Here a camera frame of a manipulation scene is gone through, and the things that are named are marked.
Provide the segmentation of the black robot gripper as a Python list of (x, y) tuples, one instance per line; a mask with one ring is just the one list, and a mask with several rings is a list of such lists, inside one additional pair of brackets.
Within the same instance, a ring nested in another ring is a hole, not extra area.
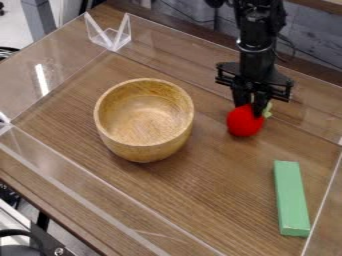
[(253, 113), (257, 118), (269, 112), (271, 99), (290, 100), (294, 82), (275, 68), (273, 46), (262, 50), (241, 49), (239, 61), (219, 62), (217, 70), (215, 80), (231, 88), (237, 107), (251, 103), (254, 93)]

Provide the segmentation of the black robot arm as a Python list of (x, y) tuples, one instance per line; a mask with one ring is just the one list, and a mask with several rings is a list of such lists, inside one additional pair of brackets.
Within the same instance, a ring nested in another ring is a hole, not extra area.
[(283, 0), (205, 0), (211, 8), (234, 9), (239, 29), (238, 62), (217, 64), (215, 82), (231, 88), (234, 104), (250, 105), (261, 117), (273, 99), (290, 100), (294, 81), (275, 67), (277, 40), (286, 25)]

